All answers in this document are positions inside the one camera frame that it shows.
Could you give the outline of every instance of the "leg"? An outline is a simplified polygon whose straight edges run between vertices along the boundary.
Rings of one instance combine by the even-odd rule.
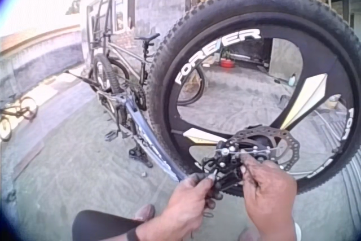
[[[80,212],[73,223],[73,241],[96,241],[125,234],[142,221],[117,217],[97,211]]]

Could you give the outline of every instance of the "bicycle saddle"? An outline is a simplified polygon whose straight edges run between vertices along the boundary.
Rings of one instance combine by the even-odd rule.
[[[147,36],[143,36],[143,37],[136,37],[134,39],[135,40],[142,40],[144,42],[150,42],[151,40],[154,40],[155,38],[157,38],[159,36],[160,36],[160,34],[156,33],[156,34],[153,34],[153,35],[147,35]]]

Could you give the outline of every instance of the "wristband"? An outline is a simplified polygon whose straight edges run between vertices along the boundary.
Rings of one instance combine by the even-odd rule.
[[[126,233],[126,239],[127,239],[128,241],[140,241],[139,238],[138,238],[138,236],[137,236],[137,233],[135,232],[135,229],[136,229],[136,228],[131,229],[130,231],[128,231],[128,232]]]

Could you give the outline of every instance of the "fingernail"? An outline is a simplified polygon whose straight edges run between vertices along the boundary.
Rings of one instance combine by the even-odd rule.
[[[215,180],[215,176],[213,174],[208,175],[207,178],[211,179],[212,181]]]

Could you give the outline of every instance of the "window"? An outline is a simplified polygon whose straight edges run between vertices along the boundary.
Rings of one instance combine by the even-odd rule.
[[[121,33],[135,27],[135,0],[114,0],[113,32]]]

